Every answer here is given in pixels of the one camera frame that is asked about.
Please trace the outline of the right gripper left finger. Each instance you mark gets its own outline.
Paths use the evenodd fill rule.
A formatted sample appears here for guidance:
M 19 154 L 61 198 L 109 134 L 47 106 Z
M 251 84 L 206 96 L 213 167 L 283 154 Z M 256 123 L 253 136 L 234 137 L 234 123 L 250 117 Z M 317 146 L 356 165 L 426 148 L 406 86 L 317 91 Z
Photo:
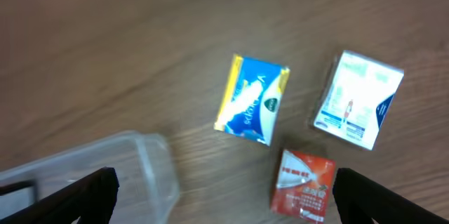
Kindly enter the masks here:
M 108 224 L 116 206 L 119 180 L 103 167 L 1 220 L 1 224 Z

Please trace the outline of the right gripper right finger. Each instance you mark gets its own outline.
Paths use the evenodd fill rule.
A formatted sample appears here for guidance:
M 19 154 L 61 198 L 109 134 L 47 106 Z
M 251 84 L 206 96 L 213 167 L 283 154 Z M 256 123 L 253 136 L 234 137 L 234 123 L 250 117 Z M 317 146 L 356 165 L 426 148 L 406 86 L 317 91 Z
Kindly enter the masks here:
M 448 224 L 349 168 L 337 170 L 333 196 L 342 224 Z

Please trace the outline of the white blue medicine box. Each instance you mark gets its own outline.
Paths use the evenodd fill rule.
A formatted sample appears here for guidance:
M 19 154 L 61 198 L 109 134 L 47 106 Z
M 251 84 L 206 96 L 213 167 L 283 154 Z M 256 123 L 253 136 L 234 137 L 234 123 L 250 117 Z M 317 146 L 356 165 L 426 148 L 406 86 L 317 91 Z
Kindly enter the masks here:
M 404 71 L 353 51 L 334 63 L 312 125 L 372 150 Z

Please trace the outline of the blue yellow VapoDrops box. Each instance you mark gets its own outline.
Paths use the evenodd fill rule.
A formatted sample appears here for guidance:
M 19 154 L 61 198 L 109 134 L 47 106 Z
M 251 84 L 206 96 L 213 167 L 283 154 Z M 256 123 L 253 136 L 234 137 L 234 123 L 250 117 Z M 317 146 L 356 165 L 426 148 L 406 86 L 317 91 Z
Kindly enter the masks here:
M 214 129 L 270 146 L 289 76 L 286 66 L 235 54 Z

